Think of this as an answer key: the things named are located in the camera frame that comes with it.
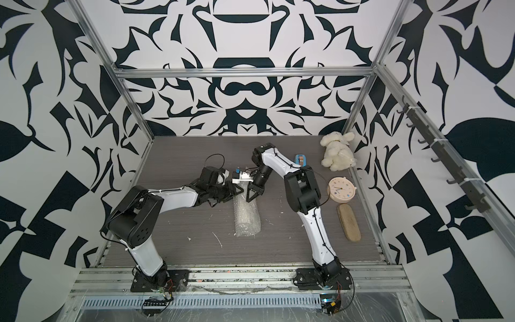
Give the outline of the blue tape dispenser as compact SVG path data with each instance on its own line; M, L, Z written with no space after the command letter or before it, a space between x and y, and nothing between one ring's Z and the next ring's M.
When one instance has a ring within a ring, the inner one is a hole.
M307 165L307 159L306 159L306 156L304 154L297 154L295 156L295 162L299 165L299 166L306 166Z

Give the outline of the clear bubble wrap sheet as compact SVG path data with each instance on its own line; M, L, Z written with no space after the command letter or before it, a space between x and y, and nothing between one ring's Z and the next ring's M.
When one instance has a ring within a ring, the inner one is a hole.
M261 218L256 200L247 202L244 195L233 199L236 237L255 236L261 232Z

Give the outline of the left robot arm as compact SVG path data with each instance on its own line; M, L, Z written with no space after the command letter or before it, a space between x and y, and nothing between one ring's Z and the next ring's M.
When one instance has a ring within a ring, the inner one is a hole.
M167 189L133 186L104 223L116 241L125 246L139 276L157 287L168 281L167 265L153 242L152 234L163 213L225 203L244 189L233 183L228 170L205 166L200 177L187 185Z

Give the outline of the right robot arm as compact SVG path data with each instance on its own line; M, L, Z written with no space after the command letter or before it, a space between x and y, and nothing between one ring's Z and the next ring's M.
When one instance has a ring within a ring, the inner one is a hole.
M343 267L334 251L321 216L321 191L310 166L300 166L283 156L277 148L267 143L258 146L252 154L257 166L248 184L246 201L249 203L264 194L265 184L275 172L284 179L286 199L304 224L312 249L312 261L319 285L329 286Z

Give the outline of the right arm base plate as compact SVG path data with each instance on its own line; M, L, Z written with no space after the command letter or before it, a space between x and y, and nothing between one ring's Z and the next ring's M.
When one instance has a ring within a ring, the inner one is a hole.
M301 291L336 291L338 288L351 290L353 287L350 272L343 267L336 272L322 272L315 268L298 268L292 281Z

